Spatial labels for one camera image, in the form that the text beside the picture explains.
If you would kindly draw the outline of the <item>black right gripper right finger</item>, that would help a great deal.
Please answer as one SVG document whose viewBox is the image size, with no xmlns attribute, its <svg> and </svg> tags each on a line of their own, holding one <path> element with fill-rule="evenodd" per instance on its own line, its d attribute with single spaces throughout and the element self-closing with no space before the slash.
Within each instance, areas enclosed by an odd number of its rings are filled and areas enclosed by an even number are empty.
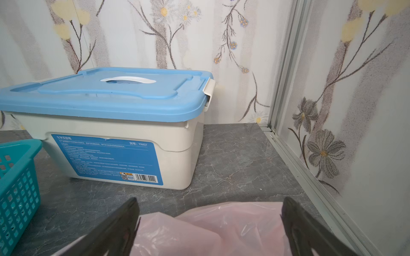
<svg viewBox="0 0 410 256">
<path fill-rule="evenodd" d="M 294 256 L 356 255 L 291 197 L 283 201 L 281 219 Z"/>
</svg>

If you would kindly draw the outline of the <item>pink plastic bag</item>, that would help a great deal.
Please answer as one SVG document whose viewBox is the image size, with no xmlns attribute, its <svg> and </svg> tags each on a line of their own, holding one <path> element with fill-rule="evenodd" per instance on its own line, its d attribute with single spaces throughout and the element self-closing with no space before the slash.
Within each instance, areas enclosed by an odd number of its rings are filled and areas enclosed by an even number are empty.
<svg viewBox="0 0 410 256">
<path fill-rule="evenodd" d="M 144 214 L 132 256 L 290 256 L 281 202 L 228 202 Z"/>
</svg>

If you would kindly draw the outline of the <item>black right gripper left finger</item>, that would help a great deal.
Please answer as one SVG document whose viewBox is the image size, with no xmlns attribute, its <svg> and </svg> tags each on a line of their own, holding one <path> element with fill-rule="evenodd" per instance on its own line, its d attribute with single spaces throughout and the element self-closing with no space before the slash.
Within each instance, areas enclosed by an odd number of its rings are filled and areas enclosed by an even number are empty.
<svg viewBox="0 0 410 256">
<path fill-rule="evenodd" d="M 135 197 L 128 199 L 89 234 L 56 252 L 56 256 L 129 256 L 140 224 Z"/>
</svg>

